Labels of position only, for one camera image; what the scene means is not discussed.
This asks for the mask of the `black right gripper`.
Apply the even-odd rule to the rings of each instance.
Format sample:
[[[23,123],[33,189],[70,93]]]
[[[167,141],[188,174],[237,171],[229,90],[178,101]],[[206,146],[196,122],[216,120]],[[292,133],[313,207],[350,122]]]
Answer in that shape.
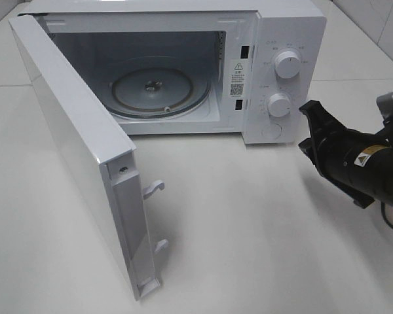
[[[365,209],[375,200],[393,206],[393,145],[385,138],[344,127],[322,104],[299,110],[310,137],[298,146],[319,174]]]

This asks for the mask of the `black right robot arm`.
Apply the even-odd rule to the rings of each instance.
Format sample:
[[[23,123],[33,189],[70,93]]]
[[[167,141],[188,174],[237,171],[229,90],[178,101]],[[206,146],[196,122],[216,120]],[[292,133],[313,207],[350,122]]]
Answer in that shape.
[[[307,102],[300,111],[308,120],[310,137],[299,148],[319,174],[362,208],[374,200],[393,206],[393,144],[388,142],[393,104],[387,125],[376,134],[346,128],[319,101]]]

